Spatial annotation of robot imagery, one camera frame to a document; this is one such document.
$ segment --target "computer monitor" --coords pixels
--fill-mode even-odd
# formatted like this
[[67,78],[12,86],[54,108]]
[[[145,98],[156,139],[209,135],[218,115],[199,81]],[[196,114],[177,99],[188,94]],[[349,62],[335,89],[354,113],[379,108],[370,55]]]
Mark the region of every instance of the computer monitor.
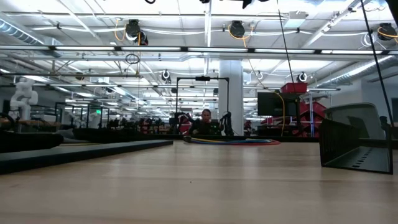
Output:
[[[279,93],[285,102],[285,116],[297,116],[299,97],[296,94]],[[276,93],[257,94],[257,113],[259,116],[283,116],[283,102]]]

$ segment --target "table surface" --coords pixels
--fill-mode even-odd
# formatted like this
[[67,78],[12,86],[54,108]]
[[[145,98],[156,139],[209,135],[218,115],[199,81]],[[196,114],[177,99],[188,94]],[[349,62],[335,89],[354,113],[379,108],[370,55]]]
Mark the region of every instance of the table surface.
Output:
[[245,147],[176,141],[2,175],[0,198],[0,223],[13,224],[398,220],[396,175],[321,168],[317,143]]

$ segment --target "black mat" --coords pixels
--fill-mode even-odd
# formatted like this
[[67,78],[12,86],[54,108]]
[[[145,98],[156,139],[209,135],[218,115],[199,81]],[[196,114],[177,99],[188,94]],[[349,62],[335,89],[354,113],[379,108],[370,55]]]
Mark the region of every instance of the black mat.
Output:
[[1,153],[0,174],[9,174],[22,170],[54,166],[67,162],[111,156],[172,144],[173,141],[151,140],[87,146],[58,146],[52,149]]

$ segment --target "column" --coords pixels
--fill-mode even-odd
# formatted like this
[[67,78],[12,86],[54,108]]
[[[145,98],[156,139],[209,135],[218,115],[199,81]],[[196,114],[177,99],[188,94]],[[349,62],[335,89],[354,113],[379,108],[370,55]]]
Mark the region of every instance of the column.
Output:
[[[243,135],[243,67],[240,60],[220,60],[219,77],[229,78],[229,112],[235,135]],[[227,112],[227,82],[218,82],[218,118]]]

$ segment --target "white pillar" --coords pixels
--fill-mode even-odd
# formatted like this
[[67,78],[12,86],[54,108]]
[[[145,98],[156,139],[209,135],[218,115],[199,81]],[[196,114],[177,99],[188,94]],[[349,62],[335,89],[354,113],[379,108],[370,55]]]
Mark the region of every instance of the white pillar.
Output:
[[[235,135],[243,135],[243,67],[240,60],[220,60],[219,77],[229,78],[229,112]],[[227,82],[218,82],[218,117],[227,112]]]

